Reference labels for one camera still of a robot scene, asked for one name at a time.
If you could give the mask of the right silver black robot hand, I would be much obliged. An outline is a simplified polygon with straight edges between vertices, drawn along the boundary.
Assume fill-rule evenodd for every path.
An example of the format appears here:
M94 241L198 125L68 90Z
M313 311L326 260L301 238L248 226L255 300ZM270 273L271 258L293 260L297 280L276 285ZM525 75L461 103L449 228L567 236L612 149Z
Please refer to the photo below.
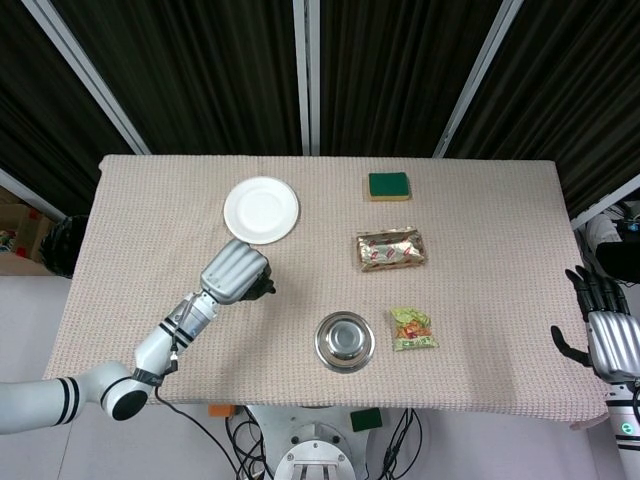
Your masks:
M631 315L626 297L612 279L581 266L567 269L586 328L588 347L575 349L556 325L550 327L561 355L590 368L608 384L639 381L639 319Z

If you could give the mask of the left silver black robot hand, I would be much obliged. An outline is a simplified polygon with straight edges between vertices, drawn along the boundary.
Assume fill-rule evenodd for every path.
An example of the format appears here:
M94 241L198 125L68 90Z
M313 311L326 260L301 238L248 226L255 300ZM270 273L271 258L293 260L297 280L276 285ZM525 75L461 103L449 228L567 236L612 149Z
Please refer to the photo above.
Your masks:
M275 294L268 259L249 244L230 240L204 268L201 288L221 305Z

